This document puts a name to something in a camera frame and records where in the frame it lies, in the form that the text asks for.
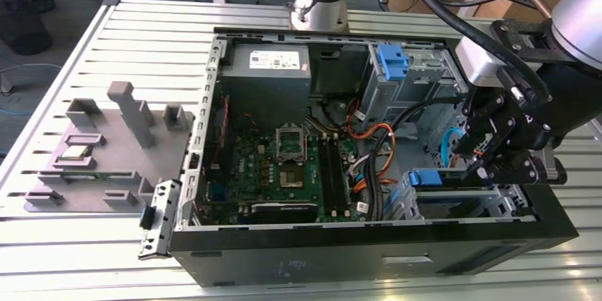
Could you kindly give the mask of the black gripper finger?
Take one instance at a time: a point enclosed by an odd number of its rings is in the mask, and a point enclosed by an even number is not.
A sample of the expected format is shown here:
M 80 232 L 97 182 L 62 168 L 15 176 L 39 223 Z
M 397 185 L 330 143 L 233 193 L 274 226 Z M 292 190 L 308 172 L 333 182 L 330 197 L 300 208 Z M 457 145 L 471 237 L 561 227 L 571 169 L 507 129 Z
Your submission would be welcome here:
M 533 184 L 540 180 L 539 170 L 529 152 L 511 148 L 516 130 L 513 121 L 491 121 L 492 137 L 476 160 L 476 176 L 497 184 Z
M 463 158 L 471 157 L 473 149 L 485 139 L 485 134 L 491 134 L 484 150 L 485 158 L 491 159 L 500 152 L 517 124 L 511 115 L 511 102 L 505 91 L 496 87 L 471 88 L 461 113 L 465 116 L 465 124 L 464 134 L 457 142 L 457 154 Z

